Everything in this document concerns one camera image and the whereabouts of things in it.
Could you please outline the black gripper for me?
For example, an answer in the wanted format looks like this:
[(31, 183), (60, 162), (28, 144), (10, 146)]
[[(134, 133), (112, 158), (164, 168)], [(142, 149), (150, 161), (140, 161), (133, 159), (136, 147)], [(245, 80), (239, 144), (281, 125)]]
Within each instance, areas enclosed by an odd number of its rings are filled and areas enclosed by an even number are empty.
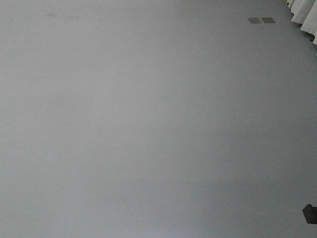
[(302, 211), (308, 224), (317, 224), (317, 207), (307, 204)]

